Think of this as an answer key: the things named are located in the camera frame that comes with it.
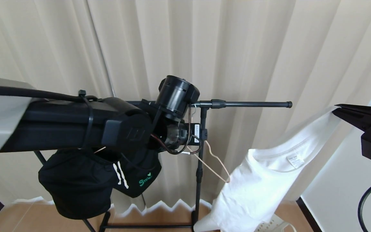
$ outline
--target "white t-shirt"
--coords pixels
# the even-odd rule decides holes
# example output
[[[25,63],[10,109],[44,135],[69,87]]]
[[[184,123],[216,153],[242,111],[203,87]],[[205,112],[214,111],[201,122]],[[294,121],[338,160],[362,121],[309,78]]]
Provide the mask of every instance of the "white t-shirt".
[[[272,148],[250,149],[194,231],[253,232],[260,223],[269,222],[304,166],[339,124],[331,113],[336,108],[329,107],[286,132]]]

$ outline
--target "white label sticker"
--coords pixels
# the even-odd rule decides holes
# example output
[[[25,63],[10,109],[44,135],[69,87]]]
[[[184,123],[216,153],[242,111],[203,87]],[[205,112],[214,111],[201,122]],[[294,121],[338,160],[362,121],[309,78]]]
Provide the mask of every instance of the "white label sticker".
[[[200,124],[194,125],[194,135],[200,138]]]
[[[294,168],[299,168],[304,164],[304,160],[297,156],[297,154],[292,154],[287,157],[287,160],[293,165]]]

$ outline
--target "white wall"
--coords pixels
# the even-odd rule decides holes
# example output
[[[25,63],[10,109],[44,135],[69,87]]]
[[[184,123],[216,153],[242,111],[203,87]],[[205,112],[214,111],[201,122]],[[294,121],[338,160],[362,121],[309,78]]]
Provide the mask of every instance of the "white wall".
[[[353,128],[302,195],[325,232],[362,231],[357,205],[371,186],[371,160],[362,156],[362,133]],[[363,219],[371,232],[371,195],[366,200]]]

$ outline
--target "beige curtain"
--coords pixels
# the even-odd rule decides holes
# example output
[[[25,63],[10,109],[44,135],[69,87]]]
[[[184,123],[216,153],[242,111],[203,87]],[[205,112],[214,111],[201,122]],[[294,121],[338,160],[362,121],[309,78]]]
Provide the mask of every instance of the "beige curtain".
[[[196,85],[200,100],[293,101],[291,109],[209,110],[208,141],[233,170],[247,149],[266,147],[324,107],[368,103],[371,1],[0,1],[0,78],[155,100],[168,74]],[[339,127],[287,199],[300,196],[349,129]],[[119,211],[160,200],[194,205],[196,159],[160,158],[162,172],[143,196],[113,192]],[[224,176],[216,160],[205,161]],[[0,154],[0,201],[50,200],[40,167],[32,152]],[[211,201],[222,186],[205,169],[202,198]]]

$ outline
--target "black bag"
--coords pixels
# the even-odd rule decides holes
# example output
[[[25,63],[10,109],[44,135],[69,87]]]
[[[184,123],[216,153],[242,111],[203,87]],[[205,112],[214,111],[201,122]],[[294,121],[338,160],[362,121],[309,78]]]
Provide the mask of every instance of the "black bag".
[[[87,219],[109,210],[112,188],[138,197],[161,170],[158,153],[146,149],[129,157],[105,148],[58,150],[38,172],[57,211],[70,219]]]

